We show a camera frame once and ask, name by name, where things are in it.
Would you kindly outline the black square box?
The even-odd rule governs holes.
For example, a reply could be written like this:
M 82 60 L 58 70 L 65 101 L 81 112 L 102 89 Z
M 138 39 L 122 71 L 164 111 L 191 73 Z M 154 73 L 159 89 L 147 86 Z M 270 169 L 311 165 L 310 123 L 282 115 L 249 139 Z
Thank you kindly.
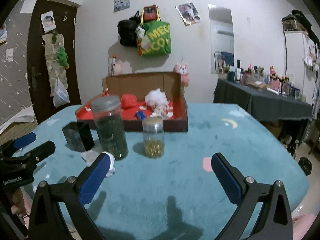
M 86 152 L 95 146 L 89 124 L 70 122 L 62 128 L 67 146 L 76 152 Z

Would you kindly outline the teal plush tablecloth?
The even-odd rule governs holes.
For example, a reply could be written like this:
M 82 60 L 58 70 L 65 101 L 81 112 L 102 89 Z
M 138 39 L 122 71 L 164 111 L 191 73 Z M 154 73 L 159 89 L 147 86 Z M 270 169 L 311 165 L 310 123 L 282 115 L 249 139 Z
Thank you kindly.
M 126 139 L 128 156 L 86 205 L 106 239 L 214 239 L 236 208 L 203 164 L 217 152 L 259 183 L 282 181 L 291 210 L 309 188 L 284 146 L 238 105 L 190 103 L 188 131 L 166 133 L 157 159 L 143 154 L 141 133 Z

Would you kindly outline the cream scrunchie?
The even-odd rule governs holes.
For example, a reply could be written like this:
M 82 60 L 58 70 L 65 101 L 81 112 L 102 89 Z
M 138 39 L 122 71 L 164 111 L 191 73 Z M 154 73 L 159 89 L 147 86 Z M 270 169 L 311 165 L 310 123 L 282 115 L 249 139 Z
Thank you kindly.
M 157 105 L 150 117 L 159 117 L 163 120 L 169 120 L 174 116 L 173 108 L 169 105 Z

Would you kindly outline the dark cloth covered side table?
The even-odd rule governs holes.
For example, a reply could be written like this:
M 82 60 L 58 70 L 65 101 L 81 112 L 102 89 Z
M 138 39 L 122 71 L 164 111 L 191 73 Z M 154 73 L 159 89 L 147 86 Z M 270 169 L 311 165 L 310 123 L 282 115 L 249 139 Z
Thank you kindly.
M 237 104 L 258 121 L 312 119 L 312 106 L 308 103 L 227 80 L 217 81 L 214 102 Z

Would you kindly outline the blue cylinder roll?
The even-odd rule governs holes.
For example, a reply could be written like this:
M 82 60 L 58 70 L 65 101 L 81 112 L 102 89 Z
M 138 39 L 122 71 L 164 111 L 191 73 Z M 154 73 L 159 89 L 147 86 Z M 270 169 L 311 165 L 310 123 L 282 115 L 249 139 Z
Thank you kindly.
M 146 115 L 144 114 L 143 111 L 137 111 L 135 113 L 135 117 L 138 119 L 138 120 L 143 120 L 146 118 Z

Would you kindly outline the blue poster on wall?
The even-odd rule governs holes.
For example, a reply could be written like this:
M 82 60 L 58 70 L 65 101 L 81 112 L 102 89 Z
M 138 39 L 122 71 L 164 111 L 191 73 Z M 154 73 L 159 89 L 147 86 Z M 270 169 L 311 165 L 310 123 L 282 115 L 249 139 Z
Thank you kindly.
M 113 12 L 129 9 L 130 0 L 113 0 Z

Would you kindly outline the white wardrobe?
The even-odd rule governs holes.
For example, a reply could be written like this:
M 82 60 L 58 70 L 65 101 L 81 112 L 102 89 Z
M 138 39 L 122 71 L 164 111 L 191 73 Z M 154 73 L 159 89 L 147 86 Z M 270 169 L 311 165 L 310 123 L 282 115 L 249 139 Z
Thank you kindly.
M 306 102 L 315 104 L 319 87 L 319 49 L 303 31 L 286 31 L 285 75 Z

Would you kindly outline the red foam net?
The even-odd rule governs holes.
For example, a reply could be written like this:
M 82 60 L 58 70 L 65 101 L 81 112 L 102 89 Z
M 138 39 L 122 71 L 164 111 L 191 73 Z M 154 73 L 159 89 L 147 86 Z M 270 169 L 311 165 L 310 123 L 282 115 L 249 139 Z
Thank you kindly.
M 137 98 L 133 94 L 124 94 L 121 97 L 120 103 L 121 103 L 121 108 L 122 109 L 128 109 L 128 108 L 136 107 Z

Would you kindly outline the white tissue pack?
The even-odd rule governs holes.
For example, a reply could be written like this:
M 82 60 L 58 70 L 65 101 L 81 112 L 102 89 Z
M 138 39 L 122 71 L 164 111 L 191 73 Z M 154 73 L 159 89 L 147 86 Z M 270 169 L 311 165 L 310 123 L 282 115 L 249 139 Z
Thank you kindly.
M 86 166 L 91 166 L 93 162 L 97 159 L 101 152 L 89 150 L 87 152 L 82 152 L 81 157 L 85 161 Z

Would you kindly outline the plastic bag on door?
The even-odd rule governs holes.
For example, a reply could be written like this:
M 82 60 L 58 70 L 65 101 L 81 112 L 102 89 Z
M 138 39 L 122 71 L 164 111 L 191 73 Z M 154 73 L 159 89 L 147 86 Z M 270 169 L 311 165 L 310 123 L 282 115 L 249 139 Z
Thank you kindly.
M 57 77 L 54 86 L 53 104 L 57 108 L 67 103 L 70 103 L 67 89 Z

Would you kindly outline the green plush on door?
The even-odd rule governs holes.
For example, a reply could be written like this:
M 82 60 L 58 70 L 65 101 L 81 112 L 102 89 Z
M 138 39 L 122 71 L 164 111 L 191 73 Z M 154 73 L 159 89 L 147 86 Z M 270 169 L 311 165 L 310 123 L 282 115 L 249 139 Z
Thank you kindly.
M 57 57 L 57 61 L 58 61 L 60 66 L 65 67 L 66 69 L 69 68 L 69 64 L 68 64 L 68 61 L 67 61 L 68 60 L 68 56 L 67 56 L 67 53 L 66 53 L 64 47 L 60 47 L 58 49 L 56 57 Z

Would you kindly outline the green tote bag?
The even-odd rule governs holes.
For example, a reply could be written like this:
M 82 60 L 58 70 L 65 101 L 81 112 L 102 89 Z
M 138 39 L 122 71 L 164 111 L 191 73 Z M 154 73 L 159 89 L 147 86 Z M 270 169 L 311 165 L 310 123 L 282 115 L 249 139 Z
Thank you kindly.
M 156 5 L 143 8 L 136 34 L 141 57 L 159 57 L 171 53 L 170 24 L 161 20 Z

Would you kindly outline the large glass jar dark contents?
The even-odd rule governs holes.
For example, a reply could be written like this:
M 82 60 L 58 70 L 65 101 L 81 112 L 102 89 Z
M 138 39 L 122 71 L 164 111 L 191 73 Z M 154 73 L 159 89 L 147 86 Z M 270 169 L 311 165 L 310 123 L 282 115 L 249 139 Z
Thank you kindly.
M 127 157 L 129 150 L 119 97 L 108 95 L 95 99 L 91 102 L 91 110 L 101 148 L 112 154 L 116 160 Z

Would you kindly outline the pink pig plush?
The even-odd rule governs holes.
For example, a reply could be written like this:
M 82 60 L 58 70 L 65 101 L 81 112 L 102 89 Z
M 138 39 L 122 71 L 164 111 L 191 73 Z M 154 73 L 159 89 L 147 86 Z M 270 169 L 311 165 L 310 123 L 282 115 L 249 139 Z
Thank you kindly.
M 109 75 L 111 75 L 111 64 L 112 64 L 112 60 L 111 63 L 109 64 L 109 68 L 108 68 L 108 72 Z M 116 60 L 116 64 L 115 64 L 115 68 L 114 68 L 114 76 L 118 76 L 122 74 L 122 68 L 123 68 L 123 63 L 121 60 Z

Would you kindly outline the white mesh bath pouf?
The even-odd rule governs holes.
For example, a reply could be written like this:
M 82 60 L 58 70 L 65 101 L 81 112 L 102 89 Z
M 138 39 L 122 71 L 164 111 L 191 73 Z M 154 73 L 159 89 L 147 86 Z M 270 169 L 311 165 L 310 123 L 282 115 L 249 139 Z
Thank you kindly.
M 161 91 L 160 88 L 157 88 L 155 90 L 151 90 L 146 96 L 145 96 L 145 104 L 152 109 L 154 109 L 157 105 L 168 105 L 169 102 L 167 100 L 166 94 Z

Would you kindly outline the white tissue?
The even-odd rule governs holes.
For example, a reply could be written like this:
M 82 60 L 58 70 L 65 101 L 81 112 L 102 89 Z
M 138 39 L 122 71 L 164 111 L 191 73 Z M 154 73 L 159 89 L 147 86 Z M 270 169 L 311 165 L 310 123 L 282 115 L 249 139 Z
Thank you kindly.
M 106 152 L 106 151 L 105 151 L 104 153 L 105 153 L 106 155 L 108 155 L 109 158 L 110 158 L 110 168 L 109 168 L 109 170 L 108 170 L 108 172 L 107 172 L 107 174 L 106 174 L 106 177 L 109 178 L 109 177 L 113 176 L 114 173 L 115 173 L 115 171 L 116 171 L 116 169 L 114 168 L 115 158 L 114 158 L 114 155 L 111 154 L 111 153 L 109 153 L 109 152 Z

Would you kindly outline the small glass jar gold beads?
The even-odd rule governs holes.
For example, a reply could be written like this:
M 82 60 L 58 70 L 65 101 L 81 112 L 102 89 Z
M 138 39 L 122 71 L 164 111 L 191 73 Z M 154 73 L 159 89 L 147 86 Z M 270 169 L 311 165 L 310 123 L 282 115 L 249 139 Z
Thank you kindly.
M 148 117 L 143 119 L 143 143 L 145 155 L 149 158 L 159 158 L 164 154 L 163 119 Z

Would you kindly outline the photo poster on wall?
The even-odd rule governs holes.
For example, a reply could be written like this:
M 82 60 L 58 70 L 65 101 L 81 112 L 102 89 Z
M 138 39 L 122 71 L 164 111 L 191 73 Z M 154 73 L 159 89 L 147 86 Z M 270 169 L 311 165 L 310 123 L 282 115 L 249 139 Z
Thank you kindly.
M 190 26 L 200 22 L 200 15 L 192 2 L 176 6 L 185 26 Z

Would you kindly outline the wall mirror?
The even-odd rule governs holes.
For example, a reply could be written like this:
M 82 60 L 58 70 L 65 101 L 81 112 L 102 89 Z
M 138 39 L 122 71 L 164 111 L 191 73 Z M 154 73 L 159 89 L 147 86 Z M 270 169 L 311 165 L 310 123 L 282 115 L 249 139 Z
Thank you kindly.
M 210 72 L 217 74 L 221 68 L 234 65 L 234 31 L 230 9 L 208 4 L 210 20 Z

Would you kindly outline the pink plush toy on wall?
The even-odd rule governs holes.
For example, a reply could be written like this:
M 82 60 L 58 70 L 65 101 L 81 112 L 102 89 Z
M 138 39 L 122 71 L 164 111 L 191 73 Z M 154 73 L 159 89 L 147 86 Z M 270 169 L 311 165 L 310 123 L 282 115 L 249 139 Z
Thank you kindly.
M 175 64 L 173 68 L 173 72 L 180 74 L 181 84 L 183 87 L 189 86 L 189 69 L 188 64 L 183 62 L 183 58 L 181 58 L 180 63 Z

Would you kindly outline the black backpack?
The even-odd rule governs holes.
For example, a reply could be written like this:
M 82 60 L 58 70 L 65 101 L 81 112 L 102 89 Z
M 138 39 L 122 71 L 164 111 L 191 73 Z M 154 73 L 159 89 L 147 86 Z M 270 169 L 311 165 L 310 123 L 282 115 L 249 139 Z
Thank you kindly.
M 118 22 L 118 34 L 120 44 L 125 47 L 137 47 L 136 29 L 140 24 L 140 13 L 136 11 L 135 15 L 128 20 L 121 20 Z

